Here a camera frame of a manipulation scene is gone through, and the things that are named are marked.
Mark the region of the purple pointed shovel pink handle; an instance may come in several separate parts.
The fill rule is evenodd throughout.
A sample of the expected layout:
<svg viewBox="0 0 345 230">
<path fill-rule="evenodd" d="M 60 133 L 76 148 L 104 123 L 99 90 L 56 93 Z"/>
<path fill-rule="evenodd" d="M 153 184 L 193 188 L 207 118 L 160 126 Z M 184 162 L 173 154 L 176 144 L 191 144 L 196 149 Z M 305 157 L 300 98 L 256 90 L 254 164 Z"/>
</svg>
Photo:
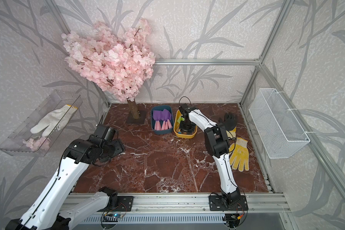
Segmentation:
<svg viewBox="0 0 345 230">
<path fill-rule="evenodd" d="M 172 118 L 172 114 L 170 113 L 170 111 L 166 111 L 166 124 L 167 124 L 167 129 L 171 129 L 172 128 L 172 124 L 171 124 L 171 118 Z"/>
</svg>

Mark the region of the green shovel wooden handle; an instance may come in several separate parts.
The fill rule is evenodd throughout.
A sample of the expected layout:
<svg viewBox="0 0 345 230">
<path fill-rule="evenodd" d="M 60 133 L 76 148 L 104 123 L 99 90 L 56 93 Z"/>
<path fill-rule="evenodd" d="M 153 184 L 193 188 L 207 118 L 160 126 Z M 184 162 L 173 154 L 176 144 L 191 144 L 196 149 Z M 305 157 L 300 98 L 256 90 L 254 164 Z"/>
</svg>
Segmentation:
<svg viewBox="0 0 345 230">
<path fill-rule="evenodd" d="M 178 123 L 180 123 L 181 121 L 184 121 L 185 119 L 182 117 L 182 116 L 180 116 L 179 118 L 178 118 Z"/>
</svg>

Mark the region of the purple square shovel pink handle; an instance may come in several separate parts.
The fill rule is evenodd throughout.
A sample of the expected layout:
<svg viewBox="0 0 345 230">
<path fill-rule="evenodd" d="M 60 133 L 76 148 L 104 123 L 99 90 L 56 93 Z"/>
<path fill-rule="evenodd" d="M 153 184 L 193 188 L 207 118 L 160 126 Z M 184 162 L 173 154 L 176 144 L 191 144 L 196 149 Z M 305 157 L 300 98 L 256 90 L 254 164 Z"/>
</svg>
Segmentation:
<svg viewBox="0 0 345 230">
<path fill-rule="evenodd" d="M 164 109 L 163 111 L 161 111 L 161 120 L 160 120 L 161 130 L 167 129 L 167 127 L 166 127 L 166 111 L 167 111 L 167 109 Z"/>
</svg>

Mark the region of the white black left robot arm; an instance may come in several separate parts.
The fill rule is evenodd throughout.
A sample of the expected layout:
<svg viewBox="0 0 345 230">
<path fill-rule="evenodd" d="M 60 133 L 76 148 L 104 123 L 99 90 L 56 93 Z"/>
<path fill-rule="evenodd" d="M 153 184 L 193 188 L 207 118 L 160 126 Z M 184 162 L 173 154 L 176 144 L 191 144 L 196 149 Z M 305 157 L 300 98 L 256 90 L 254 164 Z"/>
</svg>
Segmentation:
<svg viewBox="0 0 345 230">
<path fill-rule="evenodd" d="M 12 219 L 7 230 L 72 230 L 76 225 L 102 209 L 118 207 L 117 191 L 103 187 L 90 198 L 61 211 L 61 207 L 90 165 L 106 163 L 125 151 L 112 127 L 98 124 L 87 140 L 74 140 L 63 152 L 58 169 L 29 210 Z"/>
</svg>

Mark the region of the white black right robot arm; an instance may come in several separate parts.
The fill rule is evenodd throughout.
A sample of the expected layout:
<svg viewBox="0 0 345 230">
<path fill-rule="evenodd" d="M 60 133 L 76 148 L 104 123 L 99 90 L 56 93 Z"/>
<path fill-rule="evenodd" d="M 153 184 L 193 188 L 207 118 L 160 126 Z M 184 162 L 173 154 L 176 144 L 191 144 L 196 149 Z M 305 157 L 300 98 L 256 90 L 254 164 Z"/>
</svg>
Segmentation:
<svg viewBox="0 0 345 230">
<path fill-rule="evenodd" d="M 232 210 L 241 199 L 240 189 L 230 169 L 229 159 L 233 152 L 229 150 L 230 140 L 236 139 L 232 131 L 236 128 L 237 117 L 232 113 L 226 113 L 223 119 L 215 123 L 203 115 L 199 109 L 185 103 L 179 106 L 179 111 L 185 121 L 195 124 L 204 132 L 206 150 L 214 159 L 218 169 L 222 205 Z"/>
</svg>

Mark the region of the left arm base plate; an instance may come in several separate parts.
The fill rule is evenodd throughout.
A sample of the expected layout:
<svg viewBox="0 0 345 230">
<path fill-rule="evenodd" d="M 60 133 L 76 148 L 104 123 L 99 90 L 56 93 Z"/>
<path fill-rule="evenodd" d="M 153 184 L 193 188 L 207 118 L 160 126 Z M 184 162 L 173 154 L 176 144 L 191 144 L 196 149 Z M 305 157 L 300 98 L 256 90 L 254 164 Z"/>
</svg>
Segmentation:
<svg viewBox="0 0 345 230">
<path fill-rule="evenodd" d="M 118 196 L 117 200 L 111 201 L 111 203 L 102 211 L 118 211 L 118 212 L 131 212 L 133 205 L 133 196 Z"/>
</svg>

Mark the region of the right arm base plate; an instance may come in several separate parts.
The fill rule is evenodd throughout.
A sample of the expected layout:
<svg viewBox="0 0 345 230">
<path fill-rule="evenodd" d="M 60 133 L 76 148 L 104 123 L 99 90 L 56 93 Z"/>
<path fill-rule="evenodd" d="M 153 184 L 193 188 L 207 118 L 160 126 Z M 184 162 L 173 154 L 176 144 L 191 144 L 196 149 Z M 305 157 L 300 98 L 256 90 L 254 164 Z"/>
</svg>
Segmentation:
<svg viewBox="0 0 345 230">
<path fill-rule="evenodd" d="M 209 209 L 210 211 L 248 211 L 248 204 L 246 196 L 241 195 L 238 201 L 227 202 L 221 195 L 211 193 L 209 195 Z"/>
</svg>

